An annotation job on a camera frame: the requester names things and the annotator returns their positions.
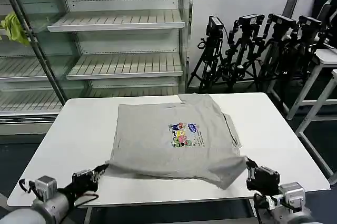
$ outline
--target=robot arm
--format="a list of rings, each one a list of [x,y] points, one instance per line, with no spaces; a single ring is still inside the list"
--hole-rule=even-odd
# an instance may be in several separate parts
[[[313,217],[305,207],[305,191],[297,182],[280,185],[280,174],[266,167],[259,167],[254,161],[247,159],[248,190],[255,190],[254,208],[259,224],[261,215],[279,224],[314,224]],[[69,212],[79,205],[75,201],[87,195],[87,191],[97,191],[100,176],[107,169],[108,164],[96,167],[94,170],[84,170],[72,175],[72,182],[62,189],[56,188],[56,180],[42,177],[35,183],[29,183],[28,193],[33,191],[37,199],[28,209],[11,212],[0,224],[59,224]]]
[[[255,190],[254,208],[262,224],[264,217],[279,224],[314,223],[311,212],[305,207],[305,190],[297,182],[280,185],[280,174],[266,167],[259,167],[247,159],[247,189]]]
[[[108,164],[97,166],[93,170],[83,170],[72,175],[72,182],[65,188],[56,189],[56,180],[47,176],[35,182],[29,182],[29,189],[24,187],[24,180],[20,180],[21,188],[36,194],[37,198],[28,209],[19,209],[9,213],[0,220],[0,224],[59,224],[78,207],[98,198],[96,194],[86,194],[87,191],[98,190],[98,181],[107,169]],[[82,196],[91,196],[79,205],[75,201]]]

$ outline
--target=graphic print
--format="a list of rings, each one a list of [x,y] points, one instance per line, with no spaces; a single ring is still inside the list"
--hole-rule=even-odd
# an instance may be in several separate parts
[[[197,124],[170,124],[169,130],[172,133],[172,146],[174,148],[195,146],[205,147],[204,139]]]

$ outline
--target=shelf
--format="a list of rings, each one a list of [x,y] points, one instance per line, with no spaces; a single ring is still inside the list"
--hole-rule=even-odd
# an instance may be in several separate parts
[[[91,89],[90,98],[163,96],[179,94],[178,87],[137,87],[137,88],[98,88]]]
[[[0,92],[0,116],[53,115],[61,108],[53,90]]]
[[[56,77],[67,70],[70,57],[49,57]],[[0,58],[0,82],[48,81],[36,57]]]
[[[69,80],[183,75],[179,53],[84,55],[66,76]]]
[[[177,9],[71,12],[48,26],[50,32],[183,28]]]

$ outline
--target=cable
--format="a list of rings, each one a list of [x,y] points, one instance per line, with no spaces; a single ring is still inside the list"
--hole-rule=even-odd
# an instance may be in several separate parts
[[[89,200],[86,200],[85,202],[82,202],[82,203],[80,203],[80,204],[74,206],[74,208],[78,208],[78,207],[80,207],[80,206],[82,206],[82,205],[84,205],[84,204],[87,204],[87,203],[89,203],[89,202],[95,200],[95,199],[98,199],[98,197],[99,197],[97,194],[83,194],[81,197],[79,197],[79,199],[82,198],[82,197],[84,197],[84,196],[93,196],[94,198],[89,199]]]
[[[257,207],[257,199],[256,198],[257,198],[257,194],[254,194],[253,201],[254,201],[254,208],[255,208],[255,212],[256,212],[257,221],[259,222],[259,224],[263,224],[262,220],[261,220],[260,213],[259,213],[259,209]]]
[[[89,200],[87,200],[87,201],[85,201],[85,202],[82,202],[82,203],[80,203],[80,204],[74,206],[73,208],[71,208],[71,209],[68,211],[68,213],[63,217],[63,219],[60,221],[60,223],[62,223],[62,222],[65,220],[65,218],[67,218],[67,216],[68,216],[68,215],[69,215],[75,208],[78,208],[78,207],[80,207],[80,206],[82,206],[82,205],[84,205],[84,204],[87,204],[87,203],[89,203],[89,202],[95,200],[95,199],[98,199],[98,197],[99,197],[97,194],[83,194],[83,195],[80,196],[78,199],[82,198],[83,196],[94,196],[94,198],[89,199]]]
[[[225,27],[225,25],[223,24],[223,29],[225,30],[225,32],[226,32],[226,38],[227,38],[227,42],[228,42],[228,32],[227,32],[227,29],[226,29],[226,27]]]

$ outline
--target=t-shirt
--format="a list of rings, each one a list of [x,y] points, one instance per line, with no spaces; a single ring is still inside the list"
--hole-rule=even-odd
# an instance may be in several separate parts
[[[246,168],[232,121],[209,95],[182,103],[119,105],[110,167],[198,178],[227,188]]]

